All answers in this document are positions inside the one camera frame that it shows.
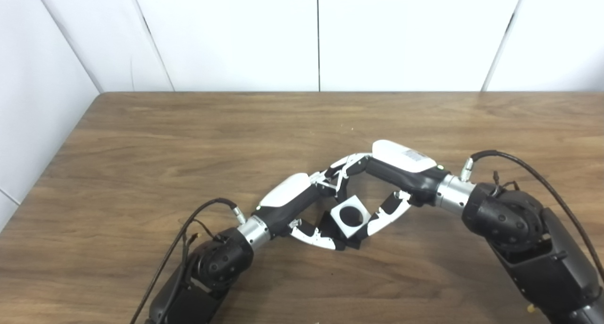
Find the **black and white left hand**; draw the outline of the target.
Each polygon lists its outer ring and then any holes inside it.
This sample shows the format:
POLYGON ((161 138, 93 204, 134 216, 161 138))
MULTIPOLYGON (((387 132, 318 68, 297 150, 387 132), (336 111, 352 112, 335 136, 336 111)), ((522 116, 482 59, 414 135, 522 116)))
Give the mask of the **black and white left hand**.
POLYGON ((342 240, 325 236, 319 227, 299 218, 306 208, 321 198, 334 197, 335 186, 324 172, 313 175, 300 172, 274 187, 256 207, 251 219, 258 223, 263 239, 248 239, 257 248, 276 237, 291 236, 308 245, 335 251, 345 250, 342 240))

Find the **black and white right hand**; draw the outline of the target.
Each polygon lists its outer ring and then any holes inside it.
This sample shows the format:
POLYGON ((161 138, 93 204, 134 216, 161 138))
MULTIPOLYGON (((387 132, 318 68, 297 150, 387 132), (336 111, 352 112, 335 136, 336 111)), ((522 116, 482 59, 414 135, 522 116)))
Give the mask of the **black and white right hand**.
POLYGON ((392 192, 382 202, 379 210, 354 232, 352 237, 357 241, 378 233, 401 218, 412 206, 435 206, 436 200, 442 195, 439 189, 453 178, 450 171, 432 158, 386 140, 375 141, 370 153, 343 157, 323 173, 328 181, 336 178, 335 198, 341 202, 346 198, 350 177, 362 172, 392 184, 399 191, 392 192))

